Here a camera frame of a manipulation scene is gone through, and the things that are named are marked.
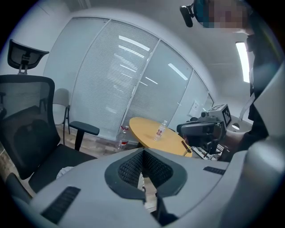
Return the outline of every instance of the bottle label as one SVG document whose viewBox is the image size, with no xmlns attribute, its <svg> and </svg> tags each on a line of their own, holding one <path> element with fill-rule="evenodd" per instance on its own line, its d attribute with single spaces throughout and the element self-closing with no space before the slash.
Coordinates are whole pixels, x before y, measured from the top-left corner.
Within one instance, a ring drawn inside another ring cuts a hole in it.
<svg viewBox="0 0 285 228">
<path fill-rule="evenodd" d="M 164 132 L 164 129 L 163 128 L 159 128 L 156 132 L 156 135 L 161 137 L 162 133 Z"/>
<path fill-rule="evenodd" d="M 128 144 L 128 142 L 129 142 L 129 141 L 122 142 L 121 145 L 122 145 L 122 146 L 125 146 L 126 144 Z"/>
</svg>

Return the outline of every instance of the chair seat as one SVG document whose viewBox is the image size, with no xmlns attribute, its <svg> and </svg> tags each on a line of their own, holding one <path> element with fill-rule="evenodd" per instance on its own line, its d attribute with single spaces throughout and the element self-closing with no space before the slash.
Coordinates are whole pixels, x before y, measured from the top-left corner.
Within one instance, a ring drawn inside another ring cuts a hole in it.
<svg viewBox="0 0 285 228">
<path fill-rule="evenodd" d="M 29 185 L 35 193 L 38 193 L 57 178 L 57 174 L 62 168 L 74 167 L 93 159 L 96 158 L 60 144 L 33 173 Z"/>
</svg>

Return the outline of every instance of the ceiling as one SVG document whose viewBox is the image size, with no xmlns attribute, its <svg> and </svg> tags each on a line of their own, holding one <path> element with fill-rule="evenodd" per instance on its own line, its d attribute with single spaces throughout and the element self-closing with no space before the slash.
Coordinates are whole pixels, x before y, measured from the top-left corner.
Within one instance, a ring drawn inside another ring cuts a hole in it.
<svg viewBox="0 0 285 228">
<path fill-rule="evenodd" d="M 185 25 L 179 7 L 193 0 L 65 0 L 70 11 L 83 8 L 111 7 L 139 13 L 159 22 L 189 44 L 208 68 L 220 96 L 249 98 L 249 84 L 243 82 L 242 68 L 235 43 L 245 41 L 242 33 L 203 28 L 195 19 L 194 26 Z"/>
</svg>

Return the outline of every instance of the plastic water bottle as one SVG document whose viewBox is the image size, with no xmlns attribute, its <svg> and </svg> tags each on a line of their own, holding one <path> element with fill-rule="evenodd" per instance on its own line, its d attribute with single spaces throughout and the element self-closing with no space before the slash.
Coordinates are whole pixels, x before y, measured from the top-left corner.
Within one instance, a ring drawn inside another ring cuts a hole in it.
<svg viewBox="0 0 285 228">
<path fill-rule="evenodd" d="M 159 126 L 159 129 L 157 130 L 157 132 L 155 134 L 155 138 L 154 138 L 155 141 L 159 141 L 160 140 L 161 135 L 165 131 L 166 124 L 167 124 L 167 121 L 164 120 L 164 122 Z"/>
<path fill-rule="evenodd" d="M 122 131 L 120 132 L 120 134 L 118 135 L 118 146 L 117 149 L 118 150 L 122 150 L 126 144 L 128 144 L 129 140 L 127 139 L 127 131 L 129 130 L 129 126 L 121 126 Z"/>
</svg>

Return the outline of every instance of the round wooden table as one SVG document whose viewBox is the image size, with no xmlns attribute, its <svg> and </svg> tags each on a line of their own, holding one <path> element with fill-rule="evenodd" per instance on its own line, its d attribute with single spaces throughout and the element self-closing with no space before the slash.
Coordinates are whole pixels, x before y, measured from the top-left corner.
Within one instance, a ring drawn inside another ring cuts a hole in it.
<svg viewBox="0 0 285 228">
<path fill-rule="evenodd" d="M 160 140 L 154 140 L 160 124 L 153 120 L 134 117 L 130 119 L 130 130 L 144 147 L 183 156 L 186 149 L 181 141 L 184 140 L 174 131 L 166 128 Z M 192 153 L 187 153 L 185 157 L 192 157 Z"/>
</svg>

